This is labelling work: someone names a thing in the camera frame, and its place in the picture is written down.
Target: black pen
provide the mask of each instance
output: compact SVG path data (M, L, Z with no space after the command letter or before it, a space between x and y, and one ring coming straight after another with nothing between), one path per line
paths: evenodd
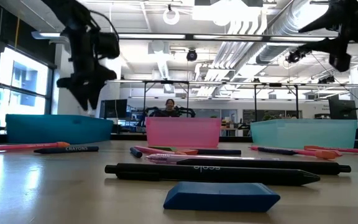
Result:
M191 149L197 150L197 155L241 155L238 149Z
M124 180L181 180L294 186L320 180L316 174L293 169L118 163L116 166L107 165L104 171L107 174L115 174L119 179Z
M223 167L251 167L269 169L299 169L314 174L338 175L341 172L351 172L348 165L337 162L309 162L309 161L279 161L279 160L235 160L235 159L184 159L177 161L177 165L188 166L223 166Z
M143 156L143 153L134 147L129 148L129 150L131 151L131 154L134 155L134 157L136 158L141 158Z
M56 154L56 153L70 153L70 152L97 152L99 151L98 146L70 146L70 147L59 147L59 148L45 148L36 149L34 152L41 154Z

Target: table surface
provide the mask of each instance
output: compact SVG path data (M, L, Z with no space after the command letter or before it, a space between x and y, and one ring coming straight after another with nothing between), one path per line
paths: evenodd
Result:
M168 223L351 223L358 224L358 155L337 161L350 174L321 176L303 187L269 186L281 195L267 213L164 210L173 181L118 180L105 174L106 164L147 162L129 154L146 142L101 142L99 152L33 154L0 153L0 223L168 224ZM244 149L243 156L293 160L317 159L249 151L246 143L221 143L222 149Z

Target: person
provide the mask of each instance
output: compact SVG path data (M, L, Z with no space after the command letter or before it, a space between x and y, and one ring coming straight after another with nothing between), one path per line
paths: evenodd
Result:
M161 111L157 116L163 117L179 117L178 112L175 110L175 102L173 99L167 99L165 102L165 110Z

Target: blue bin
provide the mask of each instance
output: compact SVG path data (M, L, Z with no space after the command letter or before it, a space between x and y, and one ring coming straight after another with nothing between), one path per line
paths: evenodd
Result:
M108 141L113 122L79 115L7 114L9 143L68 142L86 144Z
M303 146L353 148L357 120L275 119L251 123L257 146L303 149Z

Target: plastic bin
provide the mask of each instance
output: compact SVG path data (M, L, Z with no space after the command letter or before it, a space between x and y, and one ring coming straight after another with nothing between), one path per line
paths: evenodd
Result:
M68 142L86 144L110 140L113 121L80 115L7 114L9 143Z
M303 149L303 146L353 148L357 120L276 119L251 123L257 146Z
M217 148L219 118L146 118L149 146Z

